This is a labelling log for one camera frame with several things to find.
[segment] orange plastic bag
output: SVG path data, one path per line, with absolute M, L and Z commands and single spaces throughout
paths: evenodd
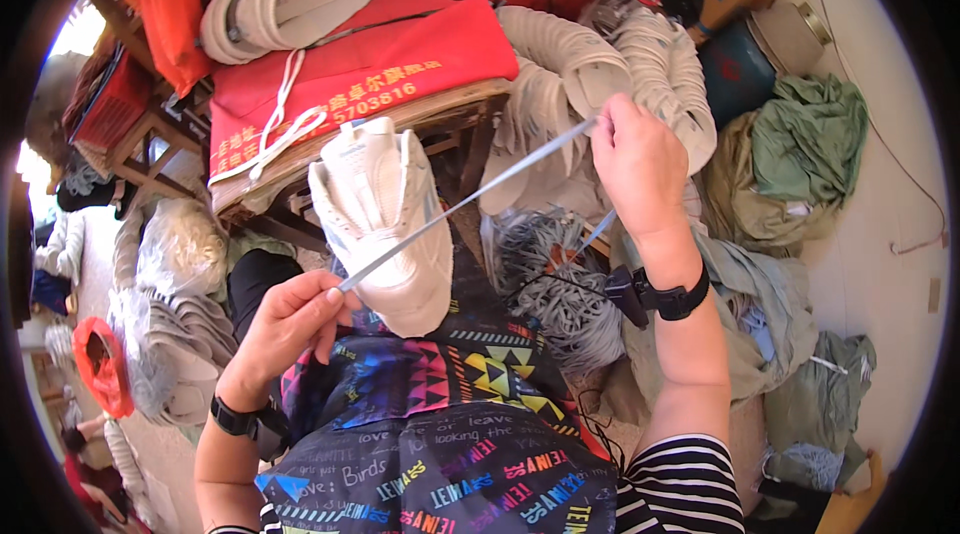
M 123 346 L 99 317 L 87 317 L 73 330 L 73 357 L 79 378 L 104 411 L 120 419 L 134 413 L 127 385 Z
M 143 18 L 150 55 L 158 72 L 183 98 L 210 73 L 213 61 L 196 41 L 204 8 L 200 0 L 126 0 Z

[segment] striped sleeve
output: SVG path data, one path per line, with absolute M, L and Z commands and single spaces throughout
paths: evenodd
M 726 444 L 703 434 L 667 438 L 619 478 L 617 534 L 743 534 L 743 509 Z
M 224 525 L 214 530 L 210 530 L 209 532 L 207 532 L 207 534 L 258 534 L 258 533 L 242 525 Z
M 239 525 L 225 525 L 207 534 L 279 534 L 283 531 L 281 518 L 277 516 L 274 504 L 268 502 L 260 509 L 260 532 Z

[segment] person's hand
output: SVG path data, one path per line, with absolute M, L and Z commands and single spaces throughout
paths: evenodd
M 591 147 L 606 194 L 638 244 L 688 228 L 687 149 L 663 121 L 626 94 L 617 94 L 597 115 Z
M 317 270 L 267 290 L 218 382 L 218 395 L 228 407 L 234 411 L 262 408 L 270 381 L 307 349 L 320 363 L 330 362 L 337 322 L 348 326 L 351 311 L 361 309 L 353 292 L 344 296 L 336 288 L 341 282 L 342 278 Z

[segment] black wristwatch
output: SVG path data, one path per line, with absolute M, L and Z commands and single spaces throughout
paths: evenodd
M 707 264 L 693 290 L 677 286 L 669 290 L 657 290 L 647 279 L 642 267 L 632 274 L 626 265 L 620 265 L 606 277 L 604 294 L 623 312 L 635 326 L 645 330 L 650 324 L 647 312 L 657 311 L 668 322 L 680 321 L 700 307 L 711 288 Z
M 256 443 L 260 458 L 273 463 L 290 448 L 287 416 L 271 401 L 259 411 L 241 413 L 229 408 L 220 396 L 210 401 L 210 415 L 230 436 L 246 436 Z

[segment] wall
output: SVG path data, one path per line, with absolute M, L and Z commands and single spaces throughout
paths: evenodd
M 50 420 L 41 398 L 41 391 L 37 385 L 37 372 L 34 371 L 34 361 L 30 357 L 30 352 L 23 352 L 23 375 L 27 381 L 27 390 L 30 391 L 30 401 L 33 403 L 33 409 L 36 411 L 36 419 L 40 422 L 40 429 L 43 431 L 43 437 L 50 445 L 50 451 L 54 454 L 56 460 L 64 463 L 64 448 L 60 445 L 59 426 Z
M 819 0 L 810 3 L 821 16 Z M 946 208 L 942 159 L 930 110 L 906 48 L 880 0 L 824 0 L 850 79 L 867 99 L 873 123 L 906 169 Z M 816 72 L 843 69 L 832 46 Z M 937 235 L 940 213 L 897 167 L 870 128 L 856 192 L 825 240 L 809 243 L 810 301 L 821 330 L 867 334 L 877 352 L 872 387 L 856 439 L 896 467 L 930 388 L 949 298 L 950 249 L 941 244 L 896 256 Z M 929 312 L 930 280 L 942 279 Z

